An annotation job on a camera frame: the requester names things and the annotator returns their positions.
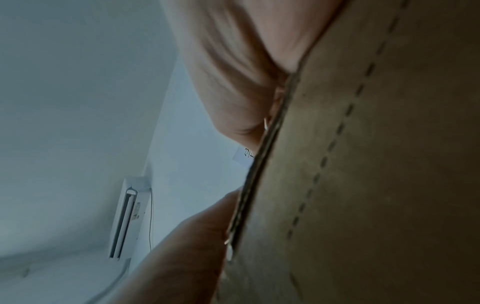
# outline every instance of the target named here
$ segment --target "white cable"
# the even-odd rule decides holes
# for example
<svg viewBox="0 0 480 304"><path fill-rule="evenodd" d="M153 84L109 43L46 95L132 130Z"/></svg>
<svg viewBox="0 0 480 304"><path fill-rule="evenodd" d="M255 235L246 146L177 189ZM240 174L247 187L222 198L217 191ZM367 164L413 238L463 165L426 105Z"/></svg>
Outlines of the white cable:
<svg viewBox="0 0 480 304"><path fill-rule="evenodd" d="M113 280L113 282L110 285L107 286L107 288L105 288L103 291L94 295L92 298L90 298L90 300L85 302L85 304L95 304L95 303L97 303L104 296L106 296L112 289L114 289L117 286L117 284L122 280L125 273L129 269L131 260L132 259L129 258L125 261L125 264L123 265L123 269L121 270L120 274Z"/></svg>

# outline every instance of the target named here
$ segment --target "white air conditioner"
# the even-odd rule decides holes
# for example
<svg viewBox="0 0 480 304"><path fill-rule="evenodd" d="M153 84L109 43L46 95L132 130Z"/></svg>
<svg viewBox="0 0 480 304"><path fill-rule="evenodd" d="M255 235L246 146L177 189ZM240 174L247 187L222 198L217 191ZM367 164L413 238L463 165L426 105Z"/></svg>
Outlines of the white air conditioner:
<svg viewBox="0 0 480 304"><path fill-rule="evenodd" d="M150 189L145 177L128 177L123 181L110 233L110 259L125 261L132 257L151 198Z"/></svg>

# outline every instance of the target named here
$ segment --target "skin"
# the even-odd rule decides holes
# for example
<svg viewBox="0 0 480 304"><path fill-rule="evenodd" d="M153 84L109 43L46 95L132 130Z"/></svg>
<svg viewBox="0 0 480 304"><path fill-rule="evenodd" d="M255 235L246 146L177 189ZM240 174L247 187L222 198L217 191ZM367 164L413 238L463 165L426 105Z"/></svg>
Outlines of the skin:
<svg viewBox="0 0 480 304"><path fill-rule="evenodd" d="M289 74L342 0L164 0L190 78L216 128L257 151ZM210 303L239 191L185 220L110 304Z"/></svg>

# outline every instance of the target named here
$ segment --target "cardboard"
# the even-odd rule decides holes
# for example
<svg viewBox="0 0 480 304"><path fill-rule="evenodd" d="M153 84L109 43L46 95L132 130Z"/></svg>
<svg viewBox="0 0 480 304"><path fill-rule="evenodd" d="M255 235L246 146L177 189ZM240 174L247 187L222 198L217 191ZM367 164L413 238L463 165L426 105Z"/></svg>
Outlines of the cardboard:
<svg viewBox="0 0 480 304"><path fill-rule="evenodd" d="M213 302L480 302L480 3L346 3L255 156Z"/></svg>

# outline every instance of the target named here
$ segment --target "cable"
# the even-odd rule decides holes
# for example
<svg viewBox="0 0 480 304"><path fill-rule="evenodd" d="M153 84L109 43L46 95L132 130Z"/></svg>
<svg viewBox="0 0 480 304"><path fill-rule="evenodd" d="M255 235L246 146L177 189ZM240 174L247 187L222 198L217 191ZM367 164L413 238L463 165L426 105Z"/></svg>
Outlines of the cable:
<svg viewBox="0 0 480 304"><path fill-rule="evenodd" d="M148 230L148 243L150 244L150 251L152 250L152 218L154 213L154 191L150 188L150 229Z"/></svg>
<svg viewBox="0 0 480 304"><path fill-rule="evenodd" d="M105 288L103 291L101 291L101 292L97 293L96 295L94 295L93 297L91 297L90 300L85 302L85 304L95 304L95 303L97 303L104 296L106 296L112 289L114 289L115 286L122 280L125 273L129 269L131 260L132 259L129 258L125 261L125 264L123 265L123 269L121 270L120 274L113 280L113 282L109 286L107 286L107 288Z"/></svg>

